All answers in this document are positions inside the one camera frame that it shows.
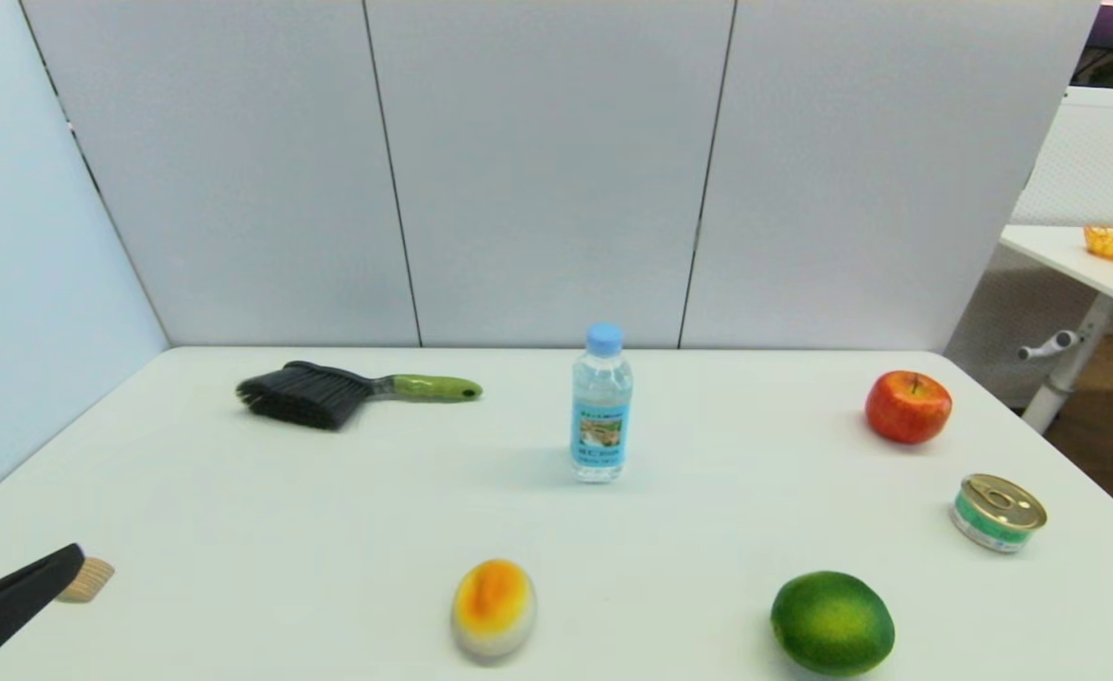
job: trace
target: bottle label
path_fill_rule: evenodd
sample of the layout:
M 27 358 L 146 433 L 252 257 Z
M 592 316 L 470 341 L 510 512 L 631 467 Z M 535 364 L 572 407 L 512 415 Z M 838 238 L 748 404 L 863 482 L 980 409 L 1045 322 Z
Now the bottle label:
M 589 468 L 624 462 L 629 405 L 594 406 L 573 402 L 573 458 Z

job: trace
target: green brush handle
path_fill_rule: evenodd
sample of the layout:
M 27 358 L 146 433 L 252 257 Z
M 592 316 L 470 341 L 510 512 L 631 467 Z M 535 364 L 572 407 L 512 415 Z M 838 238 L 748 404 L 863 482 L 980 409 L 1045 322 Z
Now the green brush handle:
M 392 376 L 393 395 L 430 397 L 436 401 L 474 401 L 482 393 L 480 385 L 447 375 L 397 374 Z

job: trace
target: white partition wall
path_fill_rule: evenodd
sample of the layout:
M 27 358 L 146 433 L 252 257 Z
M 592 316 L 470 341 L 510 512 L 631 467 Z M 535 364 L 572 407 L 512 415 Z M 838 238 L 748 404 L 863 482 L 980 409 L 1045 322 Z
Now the white partition wall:
M 1113 90 L 1067 90 L 1009 221 L 1113 224 Z
M 367 3 L 425 345 L 674 346 L 732 3 Z
M 17 0 L 0 0 L 0 480 L 166 348 Z
M 1097 0 L 742 0 L 684 346 L 942 349 Z
M 175 344 L 417 344 L 361 3 L 24 6 Z

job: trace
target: tin can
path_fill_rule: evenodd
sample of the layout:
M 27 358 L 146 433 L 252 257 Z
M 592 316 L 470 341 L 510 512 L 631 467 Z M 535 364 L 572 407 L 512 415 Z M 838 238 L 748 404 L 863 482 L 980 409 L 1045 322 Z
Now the tin can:
M 968 475 L 948 509 L 963 534 L 994 552 L 1016 553 L 1047 522 L 1040 500 L 994 475 Z

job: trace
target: can lid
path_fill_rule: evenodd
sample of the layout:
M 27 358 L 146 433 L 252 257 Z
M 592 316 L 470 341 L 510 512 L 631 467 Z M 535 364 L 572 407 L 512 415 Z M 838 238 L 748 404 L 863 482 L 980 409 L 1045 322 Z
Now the can lid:
M 986 474 L 968 475 L 964 478 L 963 493 L 973 507 L 998 525 L 1037 530 L 1047 522 L 1040 500 L 1009 480 Z
M 585 335 L 585 349 L 599 357 L 618 355 L 624 348 L 624 332 L 613 324 L 594 324 Z

